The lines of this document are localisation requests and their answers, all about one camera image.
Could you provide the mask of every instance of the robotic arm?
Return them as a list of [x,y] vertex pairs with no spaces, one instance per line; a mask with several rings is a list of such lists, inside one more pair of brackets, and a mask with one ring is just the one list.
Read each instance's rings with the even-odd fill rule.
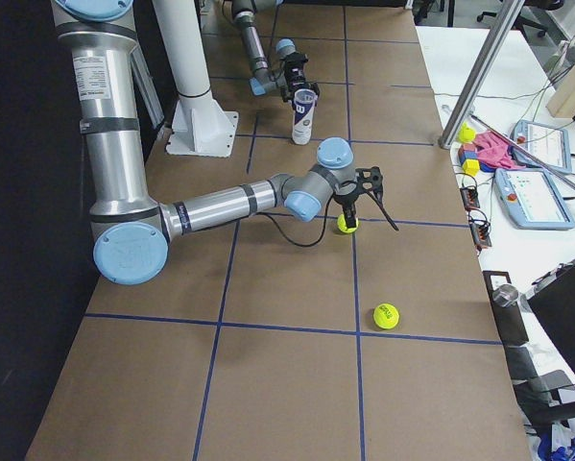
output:
[[176,237],[275,206],[308,222],[334,198],[354,228],[355,201],[364,193],[380,198],[382,177],[378,168],[356,170],[348,143],[337,137],[320,145],[317,162],[301,178],[279,174],[168,205],[151,198],[130,67],[137,46],[131,4],[52,2],[59,40],[71,50],[76,73],[97,197],[90,210],[93,256],[101,273],[117,283],[144,282],[161,271]]
[[312,89],[319,96],[319,86],[314,82],[307,82],[304,75],[304,65],[308,62],[308,58],[296,49],[292,40],[284,38],[276,45],[280,70],[273,71],[266,59],[255,28],[255,14],[281,3],[282,0],[232,0],[231,2],[231,18],[240,31],[249,58],[252,72],[251,90],[255,96],[260,96],[278,89],[284,102],[293,101],[296,91],[302,88]]
[[211,229],[259,212],[285,206],[299,220],[311,221],[332,198],[349,210],[347,227],[355,228],[355,201],[369,188],[367,172],[373,171],[380,189],[378,168],[353,167],[353,153],[339,137],[326,139],[318,148],[317,162],[303,177],[278,174],[266,181],[194,197],[172,204],[157,204],[160,226],[131,216],[113,225],[97,238],[94,259],[111,281],[136,284],[160,272],[168,254],[168,243],[194,231]]

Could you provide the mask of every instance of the label on robot arm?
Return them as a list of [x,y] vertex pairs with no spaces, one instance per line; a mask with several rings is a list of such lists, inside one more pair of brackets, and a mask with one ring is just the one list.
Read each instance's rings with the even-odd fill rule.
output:
[[80,56],[74,58],[74,72],[81,101],[110,99],[108,67],[104,56]]

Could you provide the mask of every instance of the white pole base plate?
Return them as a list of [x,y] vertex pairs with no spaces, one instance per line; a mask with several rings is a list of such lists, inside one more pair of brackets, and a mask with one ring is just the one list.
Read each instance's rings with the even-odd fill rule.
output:
[[[197,134],[196,131],[195,113],[191,115],[193,128],[187,127],[179,101],[172,124],[173,132],[165,147],[168,154],[219,158],[226,158],[231,155],[236,128],[238,127],[238,112],[222,111],[221,107],[215,101],[213,102],[216,105],[217,118],[212,122],[214,122],[214,125],[220,126],[216,127],[210,135],[204,133],[204,136],[202,136]],[[201,122],[200,125],[204,130],[208,131],[208,123]]]

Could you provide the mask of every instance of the white table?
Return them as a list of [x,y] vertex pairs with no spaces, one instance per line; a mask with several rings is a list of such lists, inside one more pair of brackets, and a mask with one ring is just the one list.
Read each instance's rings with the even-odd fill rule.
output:
[[[421,50],[443,125],[446,124],[449,114],[442,106],[455,105],[457,95],[462,91],[487,33],[487,30],[480,29],[418,27]],[[515,97],[536,93],[548,82],[521,33],[514,31],[509,33],[479,94]],[[554,92],[554,88],[550,87],[543,93],[536,121],[560,127],[571,120],[556,119],[545,108]],[[478,97],[474,112],[489,125],[508,134],[520,118],[532,120],[539,101],[528,109],[533,98],[534,96],[530,96],[512,101]],[[575,154],[575,124],[566,128],[569,132],[571,153]],[[450,152],[454,164],[458,163],[458,146],[456,143]],[[575,172],[575,158],[572,162]],[[476,176],[480,183],[490,178],[491,174],[485,173]],[[556,185],[564,196],[575,195],[574,191],[562,182],[556,181]],[[506,271],[510,274],[514,286],[520,292],[527,292],[534,280],[560,263],[575,258],[575,229],[519,230],[507,218],[495,192],[491,191],[489,182],[479,187],[479,200],[481,208],[491,219],[492,247],[479,256],[482,270]],[[575,213],[575,201],[568,202],[568,206]],[[523,313],[523,318],[531,339],[528,348],[538,372],[543,375],[561,369],[575,382],[574,374],[562,360],[535,316],[532,313]]]

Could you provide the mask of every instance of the white pole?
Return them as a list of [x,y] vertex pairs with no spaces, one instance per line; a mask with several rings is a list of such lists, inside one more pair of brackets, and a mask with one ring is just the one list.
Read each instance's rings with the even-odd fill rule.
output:
[[179,92],[167,151],[228,157],[238,114],[223,112],[212,98],[193,0],[153,0],[163,44]]

